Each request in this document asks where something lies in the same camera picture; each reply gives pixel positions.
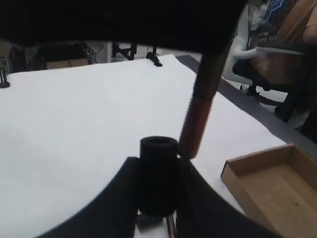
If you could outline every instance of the black foam padding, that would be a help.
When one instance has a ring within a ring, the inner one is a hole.
[[[178,143],[162,136],[140,143],[139,209],[149,217],[173,214],[177,201]]]
[[[109,185],[75,216],[38,238],[133,238],[139,159],[129,157]]]
[[[180,238],[280,238],[223,200],[189,160],[179,160],[177,234]]]
[[[156,226],[162,222],[163,217],[148,217],[144,214],[139,214],[137,216],[137,227],[141,231]]]

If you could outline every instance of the table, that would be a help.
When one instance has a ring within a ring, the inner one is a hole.
[[[178,138],[195,73],[174,56],[159,59],[163,67],[144,59],[8,77],[11,87],[0,91],[0,237],[34,237],[74,215],[127,156],[139,155],[139,139]],[[178,59],[197,69],[194,59]],[[219,92],[193,164],[243,212],[219,178],[225,160],[286,142],[317,153],[252,98],[224,81]],[[135,237],[167,236],[161,226]]]

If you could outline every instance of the cardboard tray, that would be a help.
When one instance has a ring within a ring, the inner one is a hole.
[[[296,146],[226,161],[221,179],[249,218],[284,237],[317,237],[317,163]]]

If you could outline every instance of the office chair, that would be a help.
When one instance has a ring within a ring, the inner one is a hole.
[[[255,96],[263,104],[277,106],[274,114],[287,122],[309,82],[311,72],[317,62],[317,52],[314,47],[278,42],[260,42],[256,48],[246,50],[250,37],[249,17],[252,14],[251,9],[248,4],[241,14],[237,26],[237,35],[230,47],[222,78],[250,85],[246,94]],[[293,85],[270,84],[251,66],[250,59],[271,53],[304,55],[301,71]],[[288,94],[284,102],[273,101],[259,95],[256,91],[257,86],[262,87],[265,91],[276,90]]]

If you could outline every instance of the person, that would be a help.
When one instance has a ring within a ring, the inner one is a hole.
[[[251,33],[249,49],[258,42],[317,44],[317,0],[271,0],[258,28]],[[298,74],[302,56],[267,54],[250,64],[270,84],[290,85]]]

